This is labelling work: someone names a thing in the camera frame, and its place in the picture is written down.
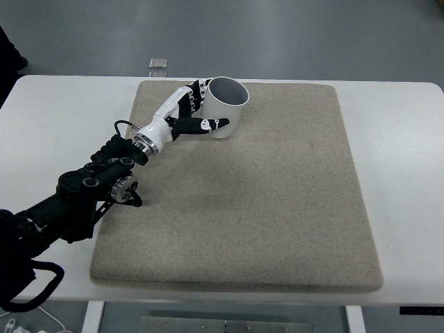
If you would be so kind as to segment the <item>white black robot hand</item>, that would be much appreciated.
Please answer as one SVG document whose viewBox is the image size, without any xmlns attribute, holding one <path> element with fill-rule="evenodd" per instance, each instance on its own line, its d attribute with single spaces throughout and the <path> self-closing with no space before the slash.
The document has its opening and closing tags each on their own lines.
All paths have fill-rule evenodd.
<svg viewBox="0 0 444 333">
<path fill-rule="evenodd" d="M 228 126 L 230 120 L 194 117 L 205 98 L 208 80 L 196 80 L 178 88 L 153 115 L 149 125 L 140 128 L 134 145 L 147 155 L 159 153 L 168 142 L 180 135 L 206 135 Z"/>
</svg>

